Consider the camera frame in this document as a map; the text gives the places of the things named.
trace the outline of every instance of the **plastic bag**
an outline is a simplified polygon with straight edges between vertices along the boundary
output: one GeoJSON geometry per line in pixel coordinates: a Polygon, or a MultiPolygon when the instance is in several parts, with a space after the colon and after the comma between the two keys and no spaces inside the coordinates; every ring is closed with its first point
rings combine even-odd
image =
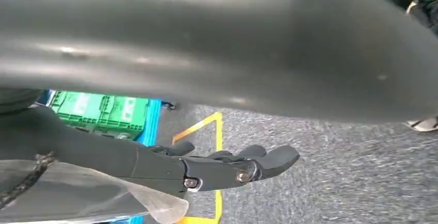
{"type": "MultiPolygon", "coordinates": [[[[33,161],[0,161],[0,190],[32,171],[33,161]]],[[[184,217],[187,201],[99,171],[54,162],[38,182],[0,211],[0,223],[96,223],[150,214],[162,224],[184,217]]]]}

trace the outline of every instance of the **gray carpet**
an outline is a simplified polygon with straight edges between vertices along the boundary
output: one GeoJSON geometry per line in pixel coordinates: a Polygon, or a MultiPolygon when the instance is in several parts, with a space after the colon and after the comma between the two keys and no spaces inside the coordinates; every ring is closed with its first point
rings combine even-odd
{"type": "MultiPolygon", "coordinates": [[[[280,177],[224,190],[222,223],[438,221],[438,134],[414,133],[402,124],[338,124],[183,106],[163,114],[160,142],[215,111],[224,115],[225,149],[290,144],[302,156],[280,177]]],[[[190,139],[205,155],[212,151],[214,130],[190,139]]],[[[211,217],[212,199],[189,195],[189,214],[211,217]]]]}

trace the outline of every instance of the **black braided cord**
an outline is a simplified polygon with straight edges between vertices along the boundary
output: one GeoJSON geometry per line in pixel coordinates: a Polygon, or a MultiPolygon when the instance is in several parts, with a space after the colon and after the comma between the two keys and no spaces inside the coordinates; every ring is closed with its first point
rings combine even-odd
{"type": "Polygon", "coordinates": [[[46,155],[37,154],[35,166],[31,173],[29,173],[20,183],[8,191],[0,194],[0,211],[9,206],[20,195],[28,191],[34,186],[40,177],[45,173],[48,167],[55,161],[53,152],[46,155]]]}

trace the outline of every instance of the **prosthetic hand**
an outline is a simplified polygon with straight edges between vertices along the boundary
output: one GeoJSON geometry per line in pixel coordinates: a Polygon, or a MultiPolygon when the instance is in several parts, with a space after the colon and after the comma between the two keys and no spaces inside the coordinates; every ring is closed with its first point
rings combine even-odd
{"type": "MultiPolygon", "coordinates": [[[[183,141],[170,148],[154,146],[150,149],[157,154],[182,156],[195,147],[183,141]]],[[[248,146],[237,155],[218,151],[207,157],[179,157],[186,168],[183,184],[189,191],[233,188],[272,178],[289,169],[299,158],[298,152],[290,146],[267,153],[259,145],[248,146]]]]}

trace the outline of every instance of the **metal bolt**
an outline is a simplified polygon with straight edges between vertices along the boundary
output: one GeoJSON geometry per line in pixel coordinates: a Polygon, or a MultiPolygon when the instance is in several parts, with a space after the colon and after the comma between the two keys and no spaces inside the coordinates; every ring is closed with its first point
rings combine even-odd
{"type": "Polygon", "coordinates": [[[248,172],[244,170],[239,171],[236,175],[236,180],[241,184],[248,183],[250,180],[248,172]]]}
{"type": "Polygon", "coordinates": [[[184,179],[184,186],[187,188],[196,188],[198,181],[196,179],[184,179]]]}

